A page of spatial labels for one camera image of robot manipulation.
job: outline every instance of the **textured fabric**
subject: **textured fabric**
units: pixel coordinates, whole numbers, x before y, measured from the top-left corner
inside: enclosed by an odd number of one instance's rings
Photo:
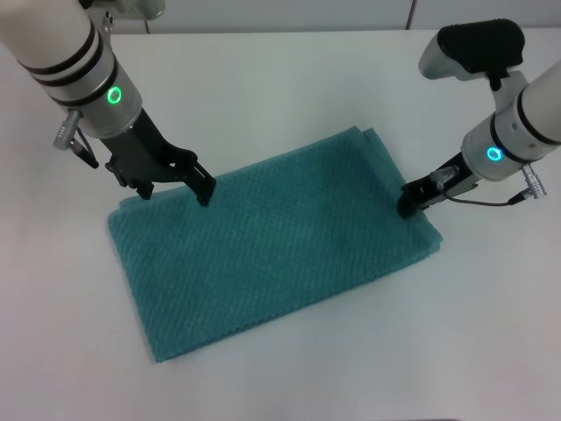
[[[373,129],[217,177],[208,208],[187,188],[127,199],[109,228],[156,361],[373,281],[438,250]]]

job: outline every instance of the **green led ring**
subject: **green led ring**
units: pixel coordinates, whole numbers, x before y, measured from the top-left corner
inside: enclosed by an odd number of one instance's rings
[[[109,103],[119,103],[121,101],[121,96],[123,96],[121,89],[118,86],[114,86],[107,92],[107,101]]]

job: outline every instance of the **cable connector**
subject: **cable connector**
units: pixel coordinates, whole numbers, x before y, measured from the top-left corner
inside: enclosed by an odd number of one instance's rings
[[[547,195],[545,187],[530,164],[526,164],[522,167],[522,173],[524,174],[524,178],[528,184],[528,191],[535,199],[539,199],[540,197]]]

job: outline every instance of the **black cable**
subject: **black cable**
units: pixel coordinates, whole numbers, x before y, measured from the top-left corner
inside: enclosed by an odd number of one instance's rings
[[[513,203],[509,203],[509,202],[489,203],[489,202],[476,202],[474,200],[462,200],[462,199],[456,199],[454,197],[449,196],[448,193],[446,193],[444,190],[440,190],[440,193],[442,194],[442,196],[446,197],[451,202],[456,202],[456,203],[477,204],[478,206],[491,206],[491,207],[494,207],[494,208],[501,208],[503,206],[511,206],[513,204]]]
[[[82,139],[82,142],[84,142],[84,146],[86,147],[86,149],[88,149],[88,152],[93,155],[94,151],[91,149],[91,146],[89,145],[89,142],[86,140],[86,137],[84,136],[84,133],[82,133],[82,130],[80,129],[80,127],[78,127],[76,129],[76,131],[78,132],[78,135]]]

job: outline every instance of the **folded towel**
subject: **folded towel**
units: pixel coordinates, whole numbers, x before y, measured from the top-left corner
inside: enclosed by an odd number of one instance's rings
[[[404,183],[373,129],[353,127],[185,188],[131,198],[109,228],[156,361],[409,266],[442,238],[403,220]]]

